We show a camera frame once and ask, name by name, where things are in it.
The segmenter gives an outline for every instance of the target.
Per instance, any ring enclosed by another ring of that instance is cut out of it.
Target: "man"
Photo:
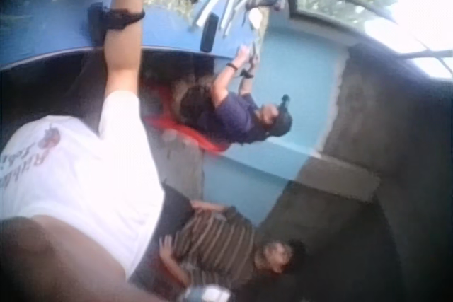
[[[142,0],[112,8],[142,12]],[[0,157],[7,301],[160,301],[129,285],[164,193],[139,116],[142,24],[109,30],[99,135],[73,117],[21,127]]]
[[[236,72],[242,80],[238,93],[229,91],[229,84]],[[252,99],[253,77],[259,64],[256,53],[250,57],[247,47],[241,46],[236,58],[212,80],[206,74],[181,75],[173,85],[173,113],[183,124],[201,131],[213,139],[229,143],[253,143],[268,137],[281,137],[291,130],[292,117],[284,96],[279,106],[266,104],[259,108]]]
[[[160,257],[183,286],[236,289],[261,275],[294,273],[305,258],[298,240],[259,244],[251,222],[233,207],[193,201],[197,211],[175,235],[160,240]]]

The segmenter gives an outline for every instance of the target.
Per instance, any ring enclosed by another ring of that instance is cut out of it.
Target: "red plastic chair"
[[[198,146],[210,153],[222,153],[226,151],[231,144],[218,143],[208,139],[205,135],[199,133],[197,130],[188,127],[187,125],[176,122],[171,114],[171,91],[165,86],[150,86],[151,91],[157,91],[163,105],[163,112],[160,116],[146,116],[143,120],[150,126],[158,129],[173,129],[179,134],[182,134],[190,139],[195,140]]]

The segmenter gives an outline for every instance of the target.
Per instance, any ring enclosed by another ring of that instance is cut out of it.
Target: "white t-shirt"
[[[103,246],[133,273],[159,220],[164,192],[127,91],[104,101],[100,136],[73,117],[21,127],[0,156],[0,219],[46,215]]]

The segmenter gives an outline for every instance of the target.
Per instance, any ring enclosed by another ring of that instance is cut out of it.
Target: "bracelet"
[[[233,63],[228,63],[227,66],[231,67],[234,71],[238,71],[238,67]]]
[[[254,75],[247,70],[243,69],[241,72],[241,77],[244,77],[245,79],[251,79],[254,77]]]

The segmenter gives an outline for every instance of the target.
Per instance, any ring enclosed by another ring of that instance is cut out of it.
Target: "sky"
[[[398,24],[385,19],[365,23],[365,32],[396,52],[453,49],[453,0],[397,0],[388,7]],[[453,58],[444,61],[453,68]],[[453,79],[450,71],[435,58],[412,61],[428,76]]]

